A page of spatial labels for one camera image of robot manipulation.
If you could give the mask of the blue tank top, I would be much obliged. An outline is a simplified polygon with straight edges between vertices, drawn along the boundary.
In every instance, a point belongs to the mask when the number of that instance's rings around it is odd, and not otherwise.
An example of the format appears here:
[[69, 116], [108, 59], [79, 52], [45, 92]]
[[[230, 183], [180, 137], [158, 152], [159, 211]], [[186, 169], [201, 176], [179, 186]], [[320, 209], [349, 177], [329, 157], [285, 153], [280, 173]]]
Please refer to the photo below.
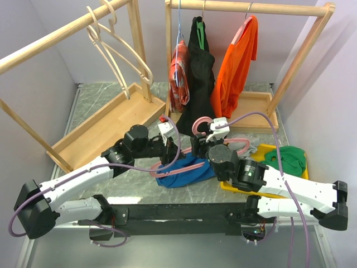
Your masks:
[[215, 177], [207, 159], [193, 156], [189, 149], [184, 153], [185, 158], [177, 160], [170, 168], [150, 173], [159, 186], [180, 188]]

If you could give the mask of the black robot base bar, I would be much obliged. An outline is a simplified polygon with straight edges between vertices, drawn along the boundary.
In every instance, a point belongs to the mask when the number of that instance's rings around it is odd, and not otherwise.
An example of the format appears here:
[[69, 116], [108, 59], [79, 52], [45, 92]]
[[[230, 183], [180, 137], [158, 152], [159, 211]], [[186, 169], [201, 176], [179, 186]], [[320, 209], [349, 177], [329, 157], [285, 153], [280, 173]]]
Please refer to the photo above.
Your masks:
[[124, 204], [93, 220], [129, 236], [223, 233], [239, 236], [243, 226], [272, 223], [245, 203]]

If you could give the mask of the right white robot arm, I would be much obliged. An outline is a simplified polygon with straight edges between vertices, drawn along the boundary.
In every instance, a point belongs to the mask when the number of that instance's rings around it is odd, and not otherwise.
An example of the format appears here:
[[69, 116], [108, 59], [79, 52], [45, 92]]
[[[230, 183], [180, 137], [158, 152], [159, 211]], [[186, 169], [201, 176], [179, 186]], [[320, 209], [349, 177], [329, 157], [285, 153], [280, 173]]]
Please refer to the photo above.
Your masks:
[[242, 159], [223, 139], [208, 140], [197, 134], [190, 138], [194, 156], [207, 159], [219, 181], [249, 193], [245, 218], [301, 217], [335, 231], [348, 228], [348, 185], [344, 181], [319, 183], [290, 174], [254, 160]]

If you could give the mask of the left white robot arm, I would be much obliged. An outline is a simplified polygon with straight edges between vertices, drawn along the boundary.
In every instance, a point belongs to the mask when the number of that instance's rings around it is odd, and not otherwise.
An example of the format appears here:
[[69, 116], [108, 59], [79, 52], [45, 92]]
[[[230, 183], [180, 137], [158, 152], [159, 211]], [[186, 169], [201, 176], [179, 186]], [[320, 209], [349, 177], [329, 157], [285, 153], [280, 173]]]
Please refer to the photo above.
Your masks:
[[70, 198], [91, 185], [135, 169], [136, 159], [158, 157], [163, 169], [172, 166], [182, 155], [181, 145], [172, 139], [179, 131], [172, 122], [160, 123], [158, 128], [159, 135], [149, 138], [146, 126], [134, 125], [123, 138], [88, 164], [55, 180], [41, 184], [31, 180], [23, 184], [8, 225], [10, 235], [21, 236], [12, 229], [15, 219], [19, 219], [25, 230], [23, 235], [30, 239], [39, 238], [55, 226], [77, 219], [108, 223], [112, 211], [104, 197], [75, 202]]

